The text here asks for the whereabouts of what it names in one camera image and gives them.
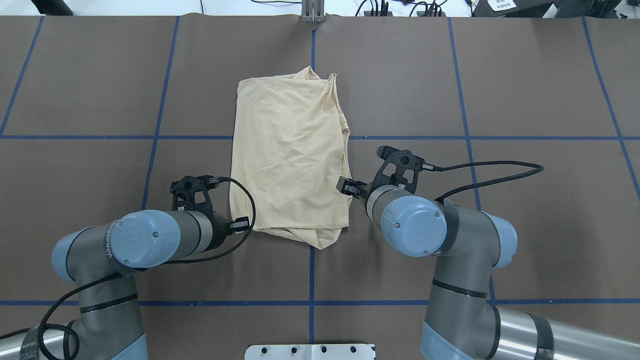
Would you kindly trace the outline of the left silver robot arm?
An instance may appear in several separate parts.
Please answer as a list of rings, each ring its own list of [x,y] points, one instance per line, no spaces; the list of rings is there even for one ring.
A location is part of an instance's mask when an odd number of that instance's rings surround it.
[[[135,275],[160,265],[194,264],[194,255],[228,235],[253,230],[255,216],[226,219],[196,210],[140,210],[66,235],[51,256],[75,289],[38,325],[1,337],[3,360],[146,360],[147,337]]]

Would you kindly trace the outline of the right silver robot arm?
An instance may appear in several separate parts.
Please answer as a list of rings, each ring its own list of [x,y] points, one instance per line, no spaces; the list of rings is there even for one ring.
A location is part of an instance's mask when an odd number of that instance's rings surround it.
[[[406,187],[340,177],[386,241],[404,255],[436,256],[420,350],[428,360],[637,360],[637,342],[487,301],[492,271],[508,265],[518,237],[509,221]]]

